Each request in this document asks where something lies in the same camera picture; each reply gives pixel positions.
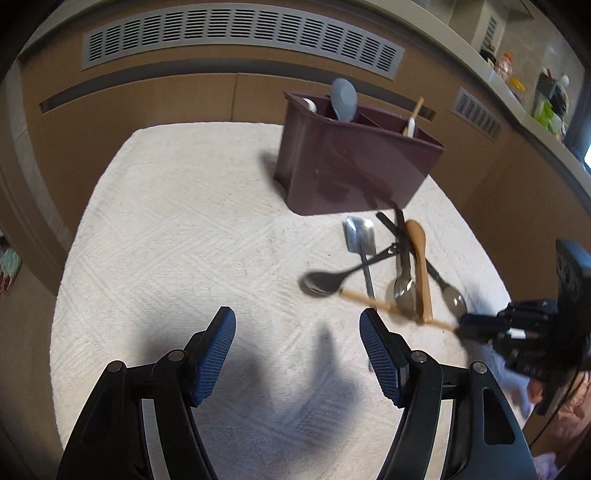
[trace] jar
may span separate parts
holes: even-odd
[[[521,83],[515,77],[509,77],[509,80],[507,80],[507,86],[509,87],[511,93],[515,95],[517,101],[521,103],[525,94],[525,85],[523,85],[523,83]]]
[[[511,54],[505,52],[503,56],[496,62],[495,72],[497,72],[498,76],[501,77],[503,82],[506,82],[511,76],[511,73],[513,73],[513,66],[511,65],[512,60],[513,58],[511,57]]]

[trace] table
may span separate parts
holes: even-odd
[[[346,248],[345,214],[301,217],[285,206],[272,180],[281,130],[163,125],[137,131],[117,153],[80,223],[56,304],[51,380],[62,444],[108,362],[154,362],[227,305],[236,338],[195,413],[219,478],[377,477],[401,411],[368,371],[363,307],[309,298],[297,281],[308,269],[339,270],[359,257]],[[470,311],[506,306],[494,266],[430,177],[405,215],[424,226],[427,257],[464,292]],[[394,237],[374,223],[379,250]],[[378,297],[396,267],[393,260],[372,267]],[[363,274],[346,285],[364,291]],[[453,322],[433,281],[431,289],[435,317]],[[467,364],[453,334],[382,318],[411,348]],[[450,412],[445,402],[427,478],[439,478]],[[166,478],[154,423],[148,411],[152,466]]]

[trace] maroon plastic caddy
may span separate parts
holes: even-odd
[[[414,138],[403,137],[406,120],[394,113],[360,105],[346,123],[333,119],[327,96],[285,98],[275,179],[299,215],[404,208],[445,151],[418,127]]]

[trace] metal screw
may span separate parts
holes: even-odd
[[[482,362],[475,362],[474,365],[472,365],[472,368],[474,369],[474,371],[480,374],[485,374],[486,372],[488,372],[488,368]]]
[[[422,350],[415,350],[410,354],[410,358],[412,358],[415,362],[422,364],[423,362],[427,361],[427,354]]]
[[[109,365],[107,365],[107,370],[111,373],[115,373],[115,372],[118,372],[119,370],[121,370],[122,366],[123,366],[123,362],[121,362],[119,360],[113,360]]]
[[[168,359],[171,362],[180,362],[184,358],[184,351],[182,350],[173,350],[168,354]]]

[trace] black spoon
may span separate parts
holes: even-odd
[[[398,244],[390,245],[386,250],[382,250],[375,257],[370,258],[367,263],[361,263],[357,267],[344,272],[308,272],[302,278],[302,283],[313,293],[321,296],[328,296],[337,293],[345,279],[357,270],[361,270],[365,265],[373,265],[387,258],[398,255]]]

